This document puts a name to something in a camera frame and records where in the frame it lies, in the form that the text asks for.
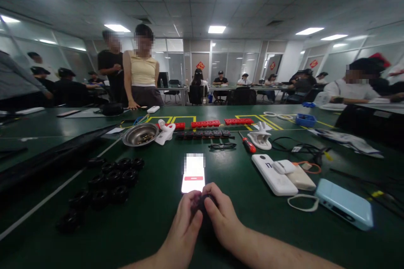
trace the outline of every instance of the hand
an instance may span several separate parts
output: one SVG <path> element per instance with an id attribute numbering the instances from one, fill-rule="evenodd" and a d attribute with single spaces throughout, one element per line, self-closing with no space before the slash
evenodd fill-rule
<path id="1" fill-rule="evenodd" d="M 237 218 L 230 198 L 222 193 L 215 183 L 203 187 L 202 194 L 208 193 L 215 197 L 219 205 L 217 208 L 210 198 L 205 199 L 205 208 L 212 220 L 216 237 L 220 244 L 231 252 L 242 241 L 246 227 Z"/>
<path id="2" fill-rule="evenodd" d="M 51 92 L 44 92 L 43 94 L 45 95 L 45 97 L 46 97 L 48 100 L 52 100 L 52 99 L 53 99 L 53 94 L 52 94 Z"/>
<path id="3" fill-rule="evenodd" d="M 395 98 L 404 98 L 404 92 L 399 92 L 398 94 L 393 95 Z"/>
<path id="4" fill-rule="evenodd" d="M 182 197 L 167 238 L 155 255 L 155 268 L 188 268 L 202 225 L 202 212 L 198 210 L 191 219 L 191 208 L 200 196 L 201 192 L 194 190 Z"/>
<path id="5" fill-rule="evenodd" d="M 138 109 L 140 105 L 136 103 L 134 100 L 129 100 L 128 109 Z"/>
<path id="6" fill-rule="evenodd" d="M 115 64 L 112 69 L 116 70 L 116 71 L 120 71 L 120 70 L 122 70 L 122 66 L 120 64 Z"/>

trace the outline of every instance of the stainless steel bowl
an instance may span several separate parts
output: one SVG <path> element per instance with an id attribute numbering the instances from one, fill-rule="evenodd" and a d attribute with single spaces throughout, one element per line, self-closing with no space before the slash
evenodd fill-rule
<path id="1" fill-rule="evenodd" d="M 159 127 L 153 123 L 143 123 L 140 125 L 136 125 L 133 128 L 129 129 L 125 136 L 123 137 L 123 143 L 130 147 L 141 147 L 153 142 L 157 135 L 159 134 Z M 147 142 L 142 142 L 142 137 L 145 135 L 151 135 L 151 138 Z"/>

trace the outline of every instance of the white clamp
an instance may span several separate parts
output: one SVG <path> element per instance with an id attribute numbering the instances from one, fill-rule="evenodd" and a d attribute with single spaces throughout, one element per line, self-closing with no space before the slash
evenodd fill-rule
<path id="1" fill-rule="evenodd" d="M 175 130 L 175 124 L 165 125 L 164 120 L 159 120 L 159 125 L 161 128 L 161 133 L 154 140 L 157 144 L 164 145 L 165 141 L 169 141 L 173 138 L 173 132 Z"/>
<path id="2" fill-rule="evenodd" d="M 250 132 L 247 136 L 251 139 L 252 143 L 262 150 L 270 150 L 272 148 L 271 143 L 268 141 L 271 136 L 270 133 L 267 133 L 265 130 L 264 122 L 258 122 L 258 126 L 260 130 L 256 132 Z"/>

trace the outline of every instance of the orange wire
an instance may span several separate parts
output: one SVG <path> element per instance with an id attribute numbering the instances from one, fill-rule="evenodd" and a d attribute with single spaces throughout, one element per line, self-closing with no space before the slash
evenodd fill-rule
<path id="1" fill-rule="evenodd" d="M 306 173 L 311 173 L 311 174 L 320 174 L 321 173 L 321 167 L 320 166 L 318 166 L 317 164 L 314 164 L 314 163 L 309 163 L 308 161 L 303 161 L 303 162 L 299 162 L 299 163 L 293 163 L 293 165 L 299 165 L 299 164 L 303 164 L 303 163 L 307 163 L 307 164 L 310 164 L 312 166 L 316 166 L 316 167 L 319 168 L 318 171 L 314 171 L 314 172 L 303 169 Z"/>

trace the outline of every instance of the blue container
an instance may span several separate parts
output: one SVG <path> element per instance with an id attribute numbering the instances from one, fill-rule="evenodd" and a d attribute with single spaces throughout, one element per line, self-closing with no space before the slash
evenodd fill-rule
<path id="1" fill-rule="evenodd" d="M 310 115 L 305 115 L 302 113 L 298 113 L 298 116 L 296 117 L 296 124 L 304 127 L 313 127 L 317 119 L 315 116 L 310 116 Z"/>

